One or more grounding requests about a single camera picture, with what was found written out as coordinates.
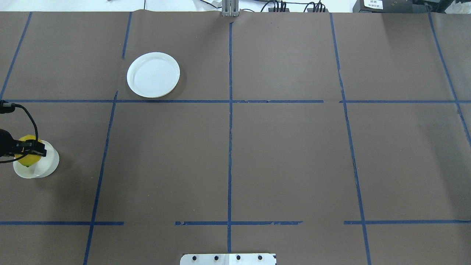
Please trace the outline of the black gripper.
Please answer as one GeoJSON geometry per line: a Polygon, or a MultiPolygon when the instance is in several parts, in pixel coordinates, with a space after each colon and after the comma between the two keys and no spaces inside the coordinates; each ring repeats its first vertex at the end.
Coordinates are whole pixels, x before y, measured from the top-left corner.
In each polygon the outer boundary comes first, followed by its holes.
{"type": "Polygon", "coordinates": [[[0,157],[14,158],[15,155],[45,157],[47,150],[40,141],[15,141],[8,131],[0,129],[0,157]]]}

